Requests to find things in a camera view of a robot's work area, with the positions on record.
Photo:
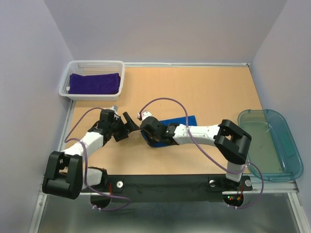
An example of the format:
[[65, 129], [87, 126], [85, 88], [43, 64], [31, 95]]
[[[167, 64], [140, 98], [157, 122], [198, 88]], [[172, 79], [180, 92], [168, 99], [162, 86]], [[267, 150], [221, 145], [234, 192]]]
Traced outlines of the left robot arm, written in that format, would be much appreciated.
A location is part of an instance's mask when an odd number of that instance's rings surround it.
[[127, 112], [119, 116], [113, 108], [101, 109], [99, 120], [82, 139], [75, 139], [71, 147], [49, 155], [42, 183], [43, 193], [74, 200], [86, 188], [97, 191], [111, 189], [107, 171], [89, 167], [87, 159], [111, 138], [119, 142], [137, 130], [139, 126]]

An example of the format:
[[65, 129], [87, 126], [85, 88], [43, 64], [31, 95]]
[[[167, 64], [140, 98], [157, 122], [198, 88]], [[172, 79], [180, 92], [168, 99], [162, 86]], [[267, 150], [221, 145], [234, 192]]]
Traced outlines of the purple towel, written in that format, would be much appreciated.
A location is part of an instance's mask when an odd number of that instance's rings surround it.
[[118, 73], [103, 75], [71, 74], [69, 94], [79, 95], [112, 95], [119, 91], [121, 78]]

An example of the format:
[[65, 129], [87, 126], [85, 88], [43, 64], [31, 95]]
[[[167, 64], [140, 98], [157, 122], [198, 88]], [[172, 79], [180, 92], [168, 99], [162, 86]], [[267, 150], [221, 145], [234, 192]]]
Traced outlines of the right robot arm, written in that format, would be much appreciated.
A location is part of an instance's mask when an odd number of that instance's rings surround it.
[[194, 144], [218, 167], [201, 145], [215, 146], [227, 160], [224, 185], [235, 189], [241, 184], [252, 136], [231, 120], [224, 119], [212, 126], [189, 126], [181, 123], [165, 125], [154, 116], [141, 118], [140, 131], [151, 147]]

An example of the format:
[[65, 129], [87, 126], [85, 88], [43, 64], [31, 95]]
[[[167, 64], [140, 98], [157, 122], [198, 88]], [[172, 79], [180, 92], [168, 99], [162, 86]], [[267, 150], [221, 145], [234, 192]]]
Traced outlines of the blue towel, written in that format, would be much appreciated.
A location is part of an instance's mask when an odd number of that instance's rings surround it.
[[[189, 125], [190, 126], [198, 126], [197, 121], [194, 115], [188, 117], [189, 120]], [[160, 120], [160, 124], [165, 125], [166, 127], [171, 124], [171, 123], [179, 123], [179, 124], [186, 124], [186, 117], [177, 117], [177, 118], [170, 118], [170, 119], [165, 119], [165, 120]], [[147, 135], [144, 132], [141, 132], [142, 137], [144, 138], [145, 141], [147, 141], [147, 144], [150, 147], [153, 148], [161, 148], [161, 147], [166, 147], [167, 145], [164, 144], [163, 142], [149, 142], [150, 140], [147, 138]]]

